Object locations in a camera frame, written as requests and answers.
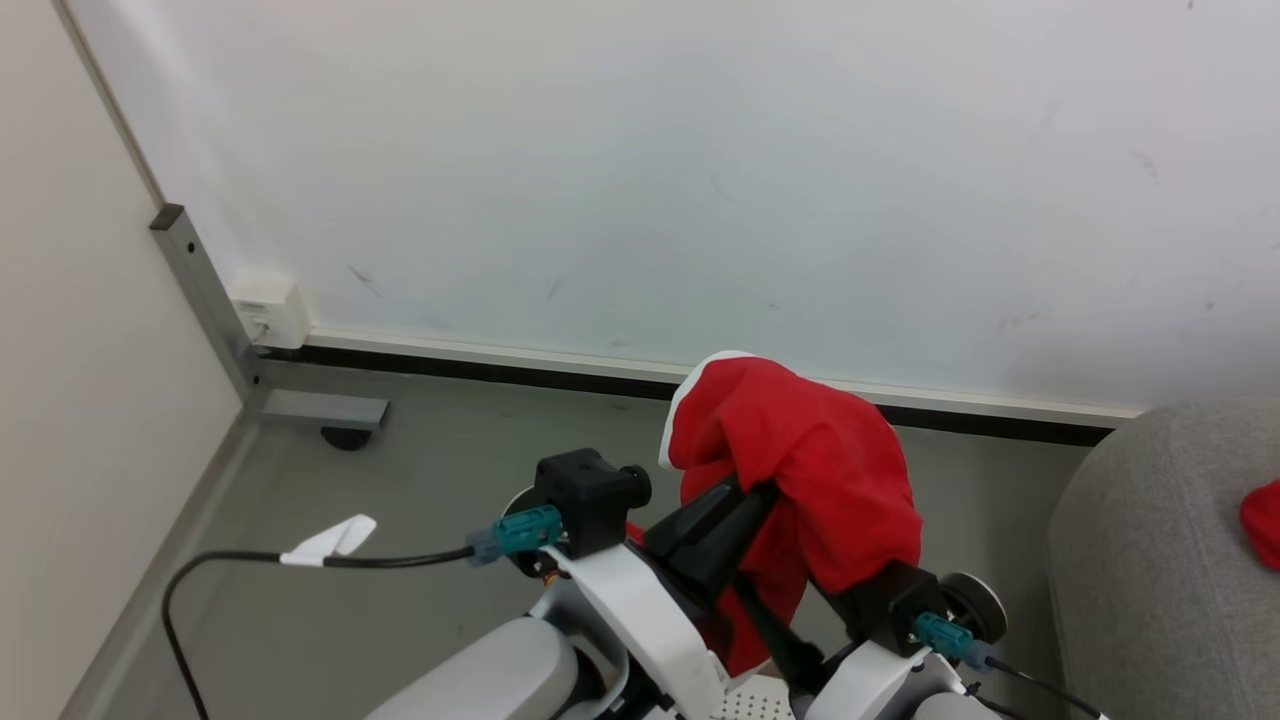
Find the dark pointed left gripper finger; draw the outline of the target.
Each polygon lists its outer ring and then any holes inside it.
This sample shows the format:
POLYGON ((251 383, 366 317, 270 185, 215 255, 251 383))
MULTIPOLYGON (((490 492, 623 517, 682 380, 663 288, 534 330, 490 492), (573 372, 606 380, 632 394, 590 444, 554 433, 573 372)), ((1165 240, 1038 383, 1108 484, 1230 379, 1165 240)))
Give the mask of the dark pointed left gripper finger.
POLYGON ((678 577, 695 601, 710 607, 737 574, 780 489, 773 482, 749 491, 724 483, 707 496, 708 519, 678 547, 678 577))
POLYGON ((673 562, 680 553, 708 562, 739 562, 748 548, 748 493, 726 477, 658 521, 643 537, 644 553, 673 562))

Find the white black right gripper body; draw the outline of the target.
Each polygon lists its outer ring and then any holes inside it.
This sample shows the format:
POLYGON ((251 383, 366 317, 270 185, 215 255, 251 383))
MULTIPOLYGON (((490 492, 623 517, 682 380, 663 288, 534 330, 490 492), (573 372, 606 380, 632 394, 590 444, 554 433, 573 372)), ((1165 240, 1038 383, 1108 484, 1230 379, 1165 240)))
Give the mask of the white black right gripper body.
POLYGON ((914 719, 931 698, 965 693, 960 675, 932 650, 902 657, 868 642, 841 661, 813 700, 800 703, 800 717, 914 719))

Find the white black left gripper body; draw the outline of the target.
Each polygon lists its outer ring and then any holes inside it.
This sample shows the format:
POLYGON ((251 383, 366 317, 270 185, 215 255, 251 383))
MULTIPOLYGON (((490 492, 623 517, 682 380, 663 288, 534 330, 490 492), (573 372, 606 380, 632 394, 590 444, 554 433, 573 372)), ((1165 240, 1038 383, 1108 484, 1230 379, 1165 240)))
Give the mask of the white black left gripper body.
POLYGON ((721 708, 727 683, 721 661, 640 553, 627 544, 581 559, 554 546, 543 552, 673 701, 675 711, 685 719, 709 719, 721 708))

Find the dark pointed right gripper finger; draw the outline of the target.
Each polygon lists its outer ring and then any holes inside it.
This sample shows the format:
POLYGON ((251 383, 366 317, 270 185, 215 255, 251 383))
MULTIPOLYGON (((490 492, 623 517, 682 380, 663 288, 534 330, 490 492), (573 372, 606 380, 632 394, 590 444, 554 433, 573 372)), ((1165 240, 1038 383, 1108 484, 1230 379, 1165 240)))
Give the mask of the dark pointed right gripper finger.
POLYGON ((733 591, 788 688, 800 694, 819 694, 829 679, 820 650, 764 605, 749 575, 737 574, 733 591))

